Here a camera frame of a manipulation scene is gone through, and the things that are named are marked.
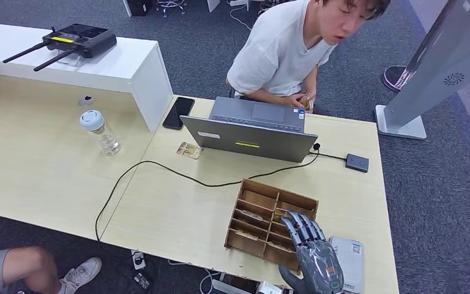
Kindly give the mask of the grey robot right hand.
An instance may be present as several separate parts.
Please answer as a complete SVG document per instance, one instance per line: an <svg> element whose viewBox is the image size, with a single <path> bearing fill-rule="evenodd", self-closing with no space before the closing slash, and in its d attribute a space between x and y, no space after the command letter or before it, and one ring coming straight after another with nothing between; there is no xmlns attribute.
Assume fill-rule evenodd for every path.
<svg viewBox="0 0 470 294"><path fill-rule="evenodd" d="M344 274L335 249L319 225L302 213L288 211L281 222L293 242L302 278L279 265L282 279L296 293L343 293Z"/></svg>

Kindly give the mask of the person's right hand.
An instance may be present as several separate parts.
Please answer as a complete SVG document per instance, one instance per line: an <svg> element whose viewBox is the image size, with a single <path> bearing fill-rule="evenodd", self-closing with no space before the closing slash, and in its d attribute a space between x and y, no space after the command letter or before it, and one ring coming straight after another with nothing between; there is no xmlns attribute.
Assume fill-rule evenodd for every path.
<svg viewBox="0 0 470 294"><path fill-rule="evenodd" d="M282 100L283 105L290 107L304 108L302 101L306 98L304 93L293 94L287 97L284 97Z"/></svg>

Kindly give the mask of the person's left hand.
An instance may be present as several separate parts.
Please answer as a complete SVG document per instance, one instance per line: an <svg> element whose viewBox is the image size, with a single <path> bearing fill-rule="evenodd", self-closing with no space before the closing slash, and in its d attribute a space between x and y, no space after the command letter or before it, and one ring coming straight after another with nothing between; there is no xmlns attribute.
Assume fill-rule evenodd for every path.
<svg viewBox="0 0 470 294"><path fill-rule="evenodd" d="M311 93L303 93L299 101L307 113L313 113L316 95Z"/></svg>

